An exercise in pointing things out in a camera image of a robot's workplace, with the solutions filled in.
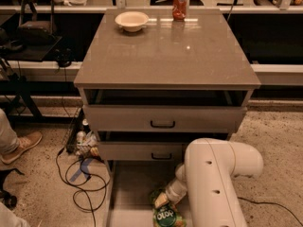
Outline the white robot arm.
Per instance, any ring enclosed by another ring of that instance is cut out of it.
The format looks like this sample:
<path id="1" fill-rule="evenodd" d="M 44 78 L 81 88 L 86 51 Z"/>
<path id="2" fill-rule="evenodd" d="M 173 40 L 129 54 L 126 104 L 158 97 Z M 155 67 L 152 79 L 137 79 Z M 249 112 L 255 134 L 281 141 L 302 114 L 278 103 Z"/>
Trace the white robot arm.
<path id="1" fill-rule="evenodd" d="M 191 142 L 175 178 L 153 206 L 178 203 L 187 197 L 193 227 L 247 227 L 232 180 L 256 178 L 263 159 L 254 147 L 211 138 Z"/>

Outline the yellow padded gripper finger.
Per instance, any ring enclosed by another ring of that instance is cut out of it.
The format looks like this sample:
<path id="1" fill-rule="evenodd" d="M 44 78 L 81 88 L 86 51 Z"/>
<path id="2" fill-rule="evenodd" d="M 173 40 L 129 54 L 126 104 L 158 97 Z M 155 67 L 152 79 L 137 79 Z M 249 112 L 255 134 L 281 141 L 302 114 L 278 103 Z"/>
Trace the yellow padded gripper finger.
<path id="1" fill-rule="evenodd" d="M 165 192 L 161 192 L 154 201 L 154 207 L 160 208 L 160 207 L 166 205 L 167 203 L 169 203 L 167 194 Z"/>

